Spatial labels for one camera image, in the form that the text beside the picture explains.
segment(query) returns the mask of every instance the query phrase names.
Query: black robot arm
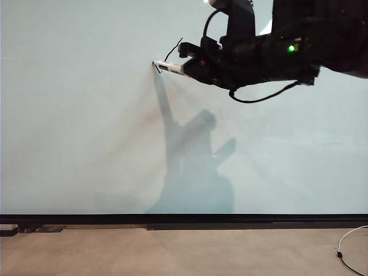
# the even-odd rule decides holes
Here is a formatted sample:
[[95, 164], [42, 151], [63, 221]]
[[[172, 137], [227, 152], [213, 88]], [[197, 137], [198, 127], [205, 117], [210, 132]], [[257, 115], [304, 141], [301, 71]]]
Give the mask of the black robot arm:
[[[321, 66], [368, 78], [367, 0], [274, 0], [272, 32], [255, 35], [250, 0], [210, 0], [216, 8], [201, 45], [181, 43], [192, 58], [182, 72], [202, 83], [233, 90], [269, 81], [313, 85]], [[219, 43], [206, 35], [212, 17], [228, 15]]]

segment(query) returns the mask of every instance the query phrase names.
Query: white board surface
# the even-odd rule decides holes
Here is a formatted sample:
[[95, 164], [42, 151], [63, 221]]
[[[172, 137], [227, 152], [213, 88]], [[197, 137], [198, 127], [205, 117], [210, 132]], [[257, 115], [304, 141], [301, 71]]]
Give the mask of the white board surface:
[[[272, 1], [254, 2], [261, 32]], [[368, 80], [323, 69], [242, 105], [151, 66], [199, 44], [202, 1], [1, 4], [3, 214], [368, 213]]]

